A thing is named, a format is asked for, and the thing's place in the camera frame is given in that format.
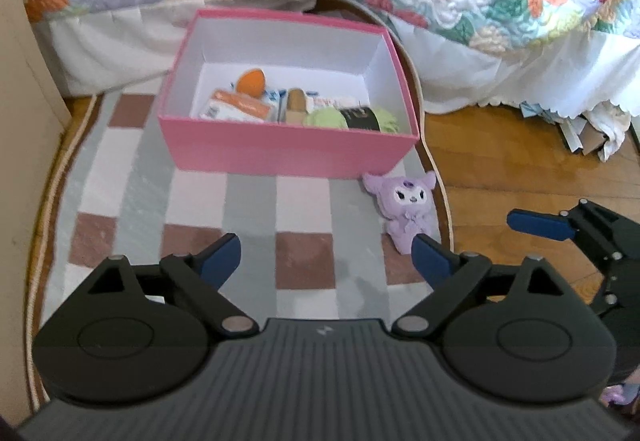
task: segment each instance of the green yarn skein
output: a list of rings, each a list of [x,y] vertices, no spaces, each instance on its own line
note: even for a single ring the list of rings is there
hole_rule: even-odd
[[[398,134],[400,132],[396,116],[388,110],[384,108],[372,108],[371,112],[373,112],[378,120],[380,132],[384,132],[385,134]],[[332,106],[319,108],[311,114],[308,114],[308,116],[305,117],[304,125],[320,126],[323,128],[341,128],[344,130],[349,128],[342,113]]]

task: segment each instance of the blue gripper pad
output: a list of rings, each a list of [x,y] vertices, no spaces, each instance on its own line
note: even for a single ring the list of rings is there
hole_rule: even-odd
[[[559,215],[512,210],[507,215],[507,225],[511,230],[554,241],[565,241],[575,236],[575,230],[569,224],[569,220]]]
[[[218,290],[238,268],[240,259],[240,239],[236,236],[216,249],[203,262],[200,278]]]
[[[426,235],[416,235],[411,245],[411,261],[417,272],[427,281],[432,289],[442,284],[453,275],[453,266],[449,256],[457,255],[443,251],[442,246]]]

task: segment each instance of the orange egg-shaped object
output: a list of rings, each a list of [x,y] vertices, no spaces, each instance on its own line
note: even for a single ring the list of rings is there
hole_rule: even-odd
[[[252,98],[261,98],[264,85],[264,72],[261,69],[251,69],[240,76],[236,84],[236,92],[248,94]]]

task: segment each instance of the plush toy ear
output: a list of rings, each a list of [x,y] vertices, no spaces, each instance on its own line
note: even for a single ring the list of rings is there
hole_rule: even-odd
[[[373,195],[378,195],[380,193],[384,180],[385,178],[382,176],[374,176],[371,174],[363,174],[362,176],[362,183],[364,184],[366,191]]]
[[[433,170],[427,172],[427,175],[422,178],[422,182],[428,189],[433,190],[436,187],[436,172]]]

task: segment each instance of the plush toy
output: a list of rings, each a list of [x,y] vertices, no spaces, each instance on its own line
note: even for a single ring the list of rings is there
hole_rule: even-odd
[[[436,185],[435,172],[423,178],[382,177],[364,174],[367,192],[378,198],[380,212],[388,218],[386,233],[403,255],[411,253],[411,243],[418,233],[439,240],[438,219],[431,191]]]

